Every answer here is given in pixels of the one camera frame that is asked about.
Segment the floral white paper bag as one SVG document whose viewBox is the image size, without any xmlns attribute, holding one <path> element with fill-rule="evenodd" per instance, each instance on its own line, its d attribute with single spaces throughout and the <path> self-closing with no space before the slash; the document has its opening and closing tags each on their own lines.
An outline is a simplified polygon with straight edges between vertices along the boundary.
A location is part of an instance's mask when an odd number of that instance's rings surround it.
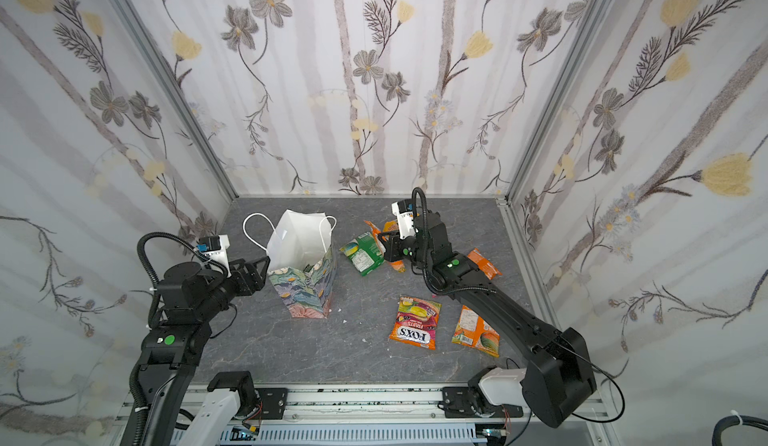
<svg viewBox="0 0 768 446">
<path fill-rule="evenodd" d="M 247 230 L 255 218 L 267 220 L 262 213 L 252 213 L 242 222 L 245 237 L 263 250 L 270 264 L 267 278 L 293 318 L 325 319 L 330 314 L 337 260 L 332 234 L 338 224 L 325 213 L 299 213 L 286 210 L 262 245 Z"/>
</svg>

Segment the Fox's fruit candy bag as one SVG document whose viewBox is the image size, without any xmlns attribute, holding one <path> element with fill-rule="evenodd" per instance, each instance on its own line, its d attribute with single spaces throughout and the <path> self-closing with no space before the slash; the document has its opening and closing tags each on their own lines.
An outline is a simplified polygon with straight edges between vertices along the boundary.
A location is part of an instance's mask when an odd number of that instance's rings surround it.
<svg viewBox="0 0 768 446">
<path fill-rule="evenodd" d="M 402 296 L 389 339 L 417 346 L 436 349 L 436 330 L 442 306 L 431 300 Z"/>
</svg>

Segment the orange fruit snack packet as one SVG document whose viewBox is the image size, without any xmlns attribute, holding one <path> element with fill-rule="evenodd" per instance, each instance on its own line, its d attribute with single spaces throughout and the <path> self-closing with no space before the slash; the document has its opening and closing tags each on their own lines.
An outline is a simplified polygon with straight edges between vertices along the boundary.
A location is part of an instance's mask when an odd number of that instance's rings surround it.
<svg viewBox="0 0 768 446">
<path fill-rule="evenodd" d="M 499 333 L 466 306 L 462 307 L 451 342 L 482 351 L 494 358 L 499 357 Z"/>
</svg>

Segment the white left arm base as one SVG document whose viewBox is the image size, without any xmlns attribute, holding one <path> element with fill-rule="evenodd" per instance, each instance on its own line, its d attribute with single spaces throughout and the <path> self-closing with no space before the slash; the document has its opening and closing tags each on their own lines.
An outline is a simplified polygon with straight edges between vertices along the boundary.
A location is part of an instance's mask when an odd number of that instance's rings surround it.
<svg viewBox="0 0 768 446">
<path fill-rule="evenodd" d="M 178 444 L 217 445 L 232 419 L 247 419 L 261 406 L 248 371 L 221 372 L 211 380 L 202 406 Z"/>
</svg>

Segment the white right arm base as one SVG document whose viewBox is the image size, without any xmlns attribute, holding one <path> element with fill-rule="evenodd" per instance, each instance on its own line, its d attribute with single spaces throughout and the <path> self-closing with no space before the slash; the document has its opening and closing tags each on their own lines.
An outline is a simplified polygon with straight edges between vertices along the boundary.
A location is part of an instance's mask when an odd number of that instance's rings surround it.
<svg viewBox="0 0 768 446">
<path fill-rule="evenodd" d="M 468 381 L 474 411 L 489 417 L 498 407 L 525 408 L 522 381 L 526 372 L 526 368 L 489 367 L 477 373 Z"/>
</svg>

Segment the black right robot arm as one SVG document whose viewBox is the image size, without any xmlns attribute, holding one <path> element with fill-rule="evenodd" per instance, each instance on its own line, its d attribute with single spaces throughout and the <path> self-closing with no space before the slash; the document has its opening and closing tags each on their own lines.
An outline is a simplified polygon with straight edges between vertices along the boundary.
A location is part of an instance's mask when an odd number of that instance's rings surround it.
<svg viewBox="0 0 768 446">
<path fill-rule="evenodd" d="M 510 384 L 519 389 L 501 399 L 520 399 L 541 422 L 559 427 L 597 390 L 585 339 L 529 313 L 493 285 L 479 266 L 454 250 L 440 215 L 428 209 L 426 195 L 415 188 L 411 197 L 392 204 L 396 232 L 378 235 L 389 262 L 407 260 L 431 294 L 447 296 L 471 309 L 504 339 L 510 339 L 526 361 L 524 375 Z"/>
</svg>

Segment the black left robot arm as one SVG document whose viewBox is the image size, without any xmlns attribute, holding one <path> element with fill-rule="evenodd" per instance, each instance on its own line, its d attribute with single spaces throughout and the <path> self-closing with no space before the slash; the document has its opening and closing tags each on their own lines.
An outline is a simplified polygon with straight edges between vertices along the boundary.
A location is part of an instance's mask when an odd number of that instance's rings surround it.
<svg viewBox="0 0 768 446">
<path fill-rule="evenodd" d="M 159 276 L 146 253 L 153 239 L 167 239 L 189 251 L 192 261 L 176 264 Z M 221 238 L 205 237 L 194 246 L 165 232 L 142 236 L 136 246 L 139 261 L 152 285 L 149 331 L 129 375 L 132 411 L 123 445 L 168 445 L 184 395 L 213 337 L 210 322 L 232 306 L 237 297 L 262 290 L 270 258 L 255 261 L 212 259 L 207 254 Z"/>
</svg>

